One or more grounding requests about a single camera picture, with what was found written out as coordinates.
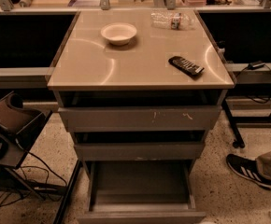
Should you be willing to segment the black sneaker white stripes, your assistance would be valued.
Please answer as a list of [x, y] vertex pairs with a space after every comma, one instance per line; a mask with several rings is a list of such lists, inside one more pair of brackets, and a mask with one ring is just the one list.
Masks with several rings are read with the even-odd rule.
[[256, 161], [245, 159], [235, 154], [228, 154], [226, 163], [236, 175], [257, 184], [261, 188], [271, 189], [271, 180], [260, 175]]

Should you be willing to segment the grey drawer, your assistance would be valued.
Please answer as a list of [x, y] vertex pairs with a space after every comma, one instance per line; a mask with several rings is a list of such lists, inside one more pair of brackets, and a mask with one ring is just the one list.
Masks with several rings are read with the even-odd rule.
[[96, 161], [78, 224], [198, 224], [185, 161]]
[[71, 133], [210, 130], [220, 113], [219, 105], [59, 109]]
[[199, 158], [202, 142], [75, 144], [81, 161], [158, 161]]

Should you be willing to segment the black power adapter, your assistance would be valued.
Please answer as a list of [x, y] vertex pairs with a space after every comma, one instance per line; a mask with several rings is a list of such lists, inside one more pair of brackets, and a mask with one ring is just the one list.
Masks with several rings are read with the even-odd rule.
[[262, 68], [265, 66], [265, 63], [262, 62], [262, 61], [257, 61], [257, 62], [253, 62], [253, 63], [249, 63], [247, 68], [249, 70], [256, 70], [256, 69], [259, 69], [259, 68]]

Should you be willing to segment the clear plastic water bottle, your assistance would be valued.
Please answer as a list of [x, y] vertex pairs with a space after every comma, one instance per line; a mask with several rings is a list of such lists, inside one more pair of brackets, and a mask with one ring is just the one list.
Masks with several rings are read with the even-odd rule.
[[150, 21], [153, 27], [168, 30], [190, 30], [194, 27], [194, 19], [176, 11], [153, 11]]

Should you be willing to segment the black table leg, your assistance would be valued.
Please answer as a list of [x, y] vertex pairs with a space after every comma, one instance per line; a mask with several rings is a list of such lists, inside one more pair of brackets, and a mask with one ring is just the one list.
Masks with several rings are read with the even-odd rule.
[[242, 136], [239, 132], [239, 130], [237, 129], [237, 126], [236, 126], [236, 122], [235, 122], [235, 119], [230, 111], [230, 108], [227, 104], [226, 101], [223, 101], [222, 104], [221, 104], [225, 114], [226, 114], [226, 117], [228, 118], [229, 120], [229, 124], [230, 124], [230, 127], [234, 133], [234, 136], [235, 136], [235, 140], [233, 142], [233, 147], [234, 148], [244, 148], [245, 147], [245, 143], [242, 139]]

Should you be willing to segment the grey bottom drawer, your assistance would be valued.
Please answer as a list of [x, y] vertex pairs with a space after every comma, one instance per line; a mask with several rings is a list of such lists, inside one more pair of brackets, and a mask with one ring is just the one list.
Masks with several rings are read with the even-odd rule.
[[96, 161], [78, 224], [198, 224], [185, 161]]

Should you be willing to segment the grey top drawer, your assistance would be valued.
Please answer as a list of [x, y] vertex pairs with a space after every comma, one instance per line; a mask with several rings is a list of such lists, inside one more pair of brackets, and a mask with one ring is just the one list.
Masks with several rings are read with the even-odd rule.
[[71, 133], [210, 130], [220, 113], [219, 105], [59, 109]]

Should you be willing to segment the grey middle drawer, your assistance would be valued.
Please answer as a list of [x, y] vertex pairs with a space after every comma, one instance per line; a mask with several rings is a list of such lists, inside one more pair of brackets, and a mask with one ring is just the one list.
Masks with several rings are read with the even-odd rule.
[[199, 158], [202, 142], [75, 144], [81, 161], [158, 161]]

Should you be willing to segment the black remote control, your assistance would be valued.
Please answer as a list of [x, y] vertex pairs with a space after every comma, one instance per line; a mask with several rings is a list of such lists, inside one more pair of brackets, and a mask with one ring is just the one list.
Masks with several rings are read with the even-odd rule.
[[202, 66], [198, 66], [181, 56], [171, 57], [168, 62], [189, 77], [198, 77], [204, 71]]

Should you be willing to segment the white paper bowl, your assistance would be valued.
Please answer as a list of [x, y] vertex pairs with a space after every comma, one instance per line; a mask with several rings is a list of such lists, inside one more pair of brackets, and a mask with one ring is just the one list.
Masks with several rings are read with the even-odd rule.
[[137, 29], [134, 25], [124, 22], [111, 23], [101, 29], [101, 36], [115, 46], [128, 44], [136, 33]]

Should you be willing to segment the grey drawer cabinet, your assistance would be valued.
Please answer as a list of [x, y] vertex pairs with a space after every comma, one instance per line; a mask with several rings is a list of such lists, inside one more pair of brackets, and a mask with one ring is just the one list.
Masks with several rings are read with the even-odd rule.
[[[84, 10], [78, 14], [48, 87], [60, 108], [219, 105], [233, 88], [220, 56], [195, 11], [190, 30], [151, 25], [150, 11]], [[111, 23], [134, 25], [136, 36], [123, 46], [110, 44], [101, 29]], [[204, 71], [189, 77], [168, 60], [181, 56]], [[210, 130], [71, 133], [75, 144], [205, 143]]]

